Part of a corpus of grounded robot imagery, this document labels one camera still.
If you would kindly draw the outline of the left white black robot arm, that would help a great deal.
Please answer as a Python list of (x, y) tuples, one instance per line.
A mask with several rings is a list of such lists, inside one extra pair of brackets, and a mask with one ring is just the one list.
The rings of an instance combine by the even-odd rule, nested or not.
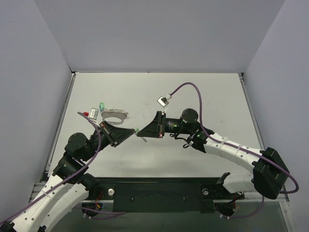
[(24, 209), (2, 221), (2, 232), (49, 232), (80, 201), (99, 194), (99, 181), (87, 173), (90, 163), (107, 146), (118, 146), (135, 133), (107, 122), (95, 125), (90, 138), (70, 136), (65, 153), (44, 187)]

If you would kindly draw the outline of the green blue key tag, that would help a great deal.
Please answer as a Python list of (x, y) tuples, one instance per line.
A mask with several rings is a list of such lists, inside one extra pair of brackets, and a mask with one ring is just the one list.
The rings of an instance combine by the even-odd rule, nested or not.
[(103, 102), (101, 102), (101, 103), (99, 104), (99, 111), (102, 113), (102, 112), (104, 111), (104, 109), (105, 109), (105, 105), (104, 105)]

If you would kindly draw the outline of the aluminium frame rail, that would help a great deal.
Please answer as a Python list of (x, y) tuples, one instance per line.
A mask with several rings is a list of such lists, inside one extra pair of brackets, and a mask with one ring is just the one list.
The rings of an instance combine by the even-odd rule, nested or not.
[(40, 193), (40, 191), (42, 189), (44, 190), (44, 192), (46, 192), (51, 188), (52, 188), (52, 186), (47, 185), (47, 183), (45, 183), (45, 182), (35, 183), (34, 187), (32, 189), (32, 193), (31, 193), (30, 198), (29, 198), (29, 203), (32, 202), (37, 197), (37, 195)]

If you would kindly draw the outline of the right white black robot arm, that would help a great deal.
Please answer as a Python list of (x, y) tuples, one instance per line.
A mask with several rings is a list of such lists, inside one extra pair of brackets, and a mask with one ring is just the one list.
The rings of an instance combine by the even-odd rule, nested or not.
[(248, 171), (248, 174), (226, 173), (216, 185), (216, 193), (222, 198), (231, 193), (256, 191), (268, 199), (276, 199), (288, 178), (289, 171), (277, 150), (246, 147), (202, 128), (196, 110), (187, 108), (179, 119), (167, 118), (158, 111), (155, 118), (137, 133), (138, 137), (163, 138), (165, 133), (174, 139), (188, 135), (184, 148), (192, 147), (203, 153), (217, 155)]

